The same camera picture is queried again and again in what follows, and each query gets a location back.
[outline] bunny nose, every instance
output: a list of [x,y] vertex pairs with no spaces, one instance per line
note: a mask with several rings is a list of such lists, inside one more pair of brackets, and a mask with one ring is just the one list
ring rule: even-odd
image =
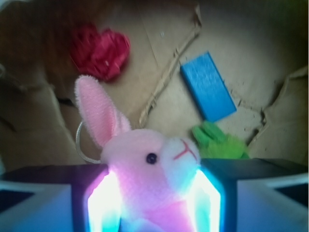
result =
[[173,158],[173,160],[177,160],[177,159],[179,159],[181,156],[183,156],[184,154],[186,154],[187,152],[189,152],[189,153],[191,153],[191,154],[193,155],[193,157],[194,157],[195,160],[197,161],[197,157],[196,157],[196,155],[193,153],[193,151],[191,151],[191,149],[189,148],[189,145],[188,145],[184,140],[181,139],[181,141],[182,141],[183,144],[184,144],[184,150],[183,150],[181,153],[179,153],[178,155],[176,155],[176,156]]

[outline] bunny ear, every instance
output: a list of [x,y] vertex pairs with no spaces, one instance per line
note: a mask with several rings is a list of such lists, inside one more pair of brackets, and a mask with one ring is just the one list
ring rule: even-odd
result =
[[93,77],[80,76],[75,83],[75,95],[86,128],[99,146],[104,147],[114,136],[131,130],[129,120]]

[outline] glowing light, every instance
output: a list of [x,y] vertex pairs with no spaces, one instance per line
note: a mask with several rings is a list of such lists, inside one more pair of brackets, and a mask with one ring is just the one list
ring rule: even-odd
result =
[[190,189],[187,205],[196,232],[218,232],[221,195],[201,170]]
[[121,202],[117,177],[110,172],[88,198],[90,231],[118,232]]

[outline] bunny eye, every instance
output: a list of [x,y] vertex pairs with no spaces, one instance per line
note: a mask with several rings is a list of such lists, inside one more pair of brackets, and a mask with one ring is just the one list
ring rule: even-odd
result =
[[149,164],[155,164],[156,163],[157,155],[155,153],[149,153],[146,157],[146,162]]

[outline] torn cardboard edge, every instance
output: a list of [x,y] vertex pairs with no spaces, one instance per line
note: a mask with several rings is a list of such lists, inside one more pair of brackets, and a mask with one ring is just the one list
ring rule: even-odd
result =
[[149,113],[153,108],[155,108],[157,98],[160,96],[160,94],[163,92],[163,90],[168,85],[169,81],[171,80],[173,73],[179,63],[181,55],[184,53],[187,47],[192,43],[192,41],[199,35],[200,30],[201,30],[202,20],[200,16],[199,4],[197,2],[190,3],[190,2],[185,2],[182,0],[174,0],[172,2],[194,8],[195,27],[186,35],[185,39],[176,47],[173,57],[171,58],[171,60],[168,62],[165,69],[163,70],[159,83],[157,84],[154,92],[151,93],[151,98],[147,101],[146,106],[144,107],[144,109],[142,110],[140,114],[140,118],[139,118],[140,128],[145,127]]
[[269,121],[267,120],[269,118],[269,115],[268,115],[268,112],[267,110],[270,108],[270,107],[274,107],[276,105],[279,104],[279,102],[281,101],[281,98],[285,95],[286,93],[286,90],[289,86],[289,82],[290,80],[292,79],[297,79],[297,78],[302,78],[304,77],[305,75],[308,75],[308,65],[293,72],[292,74],[288,75],[286,78],[285,78],[285,81],[284,81],[284,84],[280,90],[280,93],[278,95],[278,97],[276,98],[275,102],[269,106],[269,107],[266,107],[266,109],[262,110],[262,112],[264,113],[264,121],[265,121],[265,124],[264,126],[261,128],[261,130],[258,132],[258,134],[251,140],[251,142],[249,143],[248,145],[248,148],[250,150],[250,148],[252,147],[252,144],[257,141],[262,135],[263,133],[269,128]]

